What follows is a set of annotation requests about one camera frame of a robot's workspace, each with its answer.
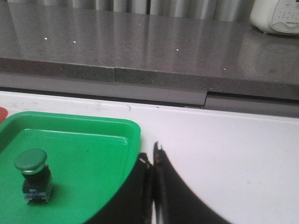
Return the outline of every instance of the white appliance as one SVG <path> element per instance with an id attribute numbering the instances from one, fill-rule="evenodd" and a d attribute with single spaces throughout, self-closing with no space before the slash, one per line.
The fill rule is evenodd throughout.
<path id="1" fill-rule="evenodd" d="M 256 0 L 250 21 L 264 33 L 299 35 L 299 0 Z"/>

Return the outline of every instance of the black curved object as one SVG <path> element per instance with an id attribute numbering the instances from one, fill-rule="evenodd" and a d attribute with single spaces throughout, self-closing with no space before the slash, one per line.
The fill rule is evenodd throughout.
<path id="1" fill-rule="evenodd" d="M 157 142 L 153 190 L 158 224 L 229 224 L 189 189 Z"/>
<path id="2" fill-rule="evenodd" d="M 150 224 L 153 201 L 152 180 L 153 167 L 147 155 L 140 153 L 122 187 L 85 224 Z"/>

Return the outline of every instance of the white table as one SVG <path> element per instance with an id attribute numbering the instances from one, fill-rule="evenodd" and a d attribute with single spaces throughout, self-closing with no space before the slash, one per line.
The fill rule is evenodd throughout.
<path id="1" fill-rule="evenodd" d="M 234 224 L 297 224 L 299 119 L 0 91 L 22 111 L 122 118 L 142 130 L 152 161 L 159 141 L 194 193 Z"/>

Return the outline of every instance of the granite countertop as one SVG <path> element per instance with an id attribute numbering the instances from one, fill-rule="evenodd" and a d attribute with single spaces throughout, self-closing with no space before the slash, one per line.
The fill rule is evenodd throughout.
<path id="1" fill-rule="evenodd" d="M 194 104 L 207 91 L 299 100 L 298 62 L 298 37 L 247 23 L 0 3 L 0 87 Z"/>

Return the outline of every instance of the red object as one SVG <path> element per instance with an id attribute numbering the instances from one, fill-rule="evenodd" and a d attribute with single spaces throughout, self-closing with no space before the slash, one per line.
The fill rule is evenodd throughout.
<path id="1" fill-rule="evenodd" d="M 0 122 L 2 122 L 8 115 L 7 109 L 0 107 Z"/>

